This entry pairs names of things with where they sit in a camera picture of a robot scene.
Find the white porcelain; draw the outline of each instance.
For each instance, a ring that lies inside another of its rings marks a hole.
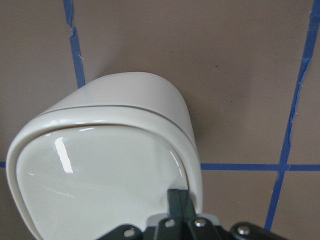
[[[143,230],[167,211],[169,188],[189,189],[202,211],[186,104],[150,73],[101,77],[35,117],[12,142],[6,171],[39,240],[93,240],[124,223]]]

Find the blue painter's tape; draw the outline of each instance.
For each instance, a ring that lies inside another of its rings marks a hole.
[[[80,43],[76,27],[72,27],[74,18],[74,3],[72,0],[63,0],[66,24],[71,28],[70,46],[73,58],[73,65],[78,88],[85,85],[85,72],[82,64]]]
[[[202,163],[201,170],[279,171],[280,165],[278,164]]]
[[[278,177],[277,177],[275,184],[274,184],[274,187],[273,187],[269,210],[268,210],[266,220],[265,220],[265,225],[264,225],[264,229],[266,229],[268,231],[271,230],[272,223],[275,218],[276,209],[277,209],[277,205],[278,205],[278,201],[279,201],[279,197],[280,197],[280,192],[281,192],[282,184],[284,182],[284,176],[285,176],[285,172],[280,171],[278,173]]]
[[[294,90],[290,115],[289,115],[288,124],[285,131],[285,136],[284,136],[281,155],[280,155],[280,164],[282,165],[287,164],[288,162],[290,148],[291,148],[293,120],[297,112],[302,84],[304,82],[304,79],[308,71],[308,68],[313,56],[313,52],[315,49],[317,34],[319,30],[319,23],[320,23],[320,0],[314,0],[312,11],[310,14],[310,22],[309,22],[308,32],[306,35],[299,74],[298,74],[298,78],[297,78],[297,82]]]
[[[201,170],[210,171],[320,171],[320,164],[237,164],[237,163],[202,163]]]
[[[288,171],[316,172],[316,171],[320,171],[320,164],[291,164],[289,165]]]
[[[72,20],[74,18],[74,3],[72,0],[63,0],[66,24],[72,28]]]
[[[74,71],[76,76],[76,83],[78,88],[85,85],[85,72],[82,65],[82,58],[80,52],[80,44],[76,27],[71,29],[70,45],[72,51],[72,58],[74,64]]]
[[[299,74],[298,74],[294,95],[293,95],[293,100],[291,104],[290,115],[289,115],[288,123],[286,126],[283,145],[281,149],[279,164],[281,165],[282,168],[287,166],[287,162],[289,159],[289,154],[291,150],[293,120],[297,112],[302,84],[304,82],[306,73],[308,71],[308,68],[313,56],[313,52],[314,52],[314,48],[317,40],[317,34],[319,30],[319,23],[320,23],[319,16],[320,16],[320,0],[314,0],[312,11],[310,14],[308,32],[307,32],[306,40],[304,44],[304,50],[303,50],[302,60],[300,64]],[[284,175],[285,175],[284,171],[279,171],[278,178],[273,187],[272,197],[271,197],[268,214],[267,214],[267,217],[265,220],[265,226],[264,226],[266,230],[271,229],[272,223],[274,221]]]

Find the black metal frame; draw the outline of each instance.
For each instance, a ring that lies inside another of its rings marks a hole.
[[[98,240],[287,240],[248,222],[235,224],[230,231],[201,214],[197,215],[188,190],[167,191],[169,211],[155,226],[144,232],[134,225],[116,227]]]

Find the bolt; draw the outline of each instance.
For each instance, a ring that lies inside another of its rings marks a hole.
[[[250,228],[248,226],[245,226],[245,225],[241,225],[237,228],[238,230],[238,233],[240,235],[249,235],[250,233]]]
[[[204,225],[206,225],[206,220],[203,218],[198,218],[197,220],[194,221],[194,224],[198,227],[201,228]]]
[[[168,219],[167,221],[164,222],[164,225],[166,228],[172,228],[175,225],[175,220]]]
[[[129,238],[129,237],[132,237],[133,235],[135,235],[135,230],[133,228],[131,229],[128,229],[128,230],[125,230],[123,235],[126,237],[126,238]]]

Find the tape line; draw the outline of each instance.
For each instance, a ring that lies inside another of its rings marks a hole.
[[[64,12],[66,24],[71,28],[70,34],[70,46],[73,58],[73,65],[76,77],[77,87],[81,88],[85,85],[85,72],[84,66],[82,64],[82,57],[80,51],[79,37],[77,29],[75,26],[72,26],[72,20],[74,17],[74,4],[72,0],[63,0]]]

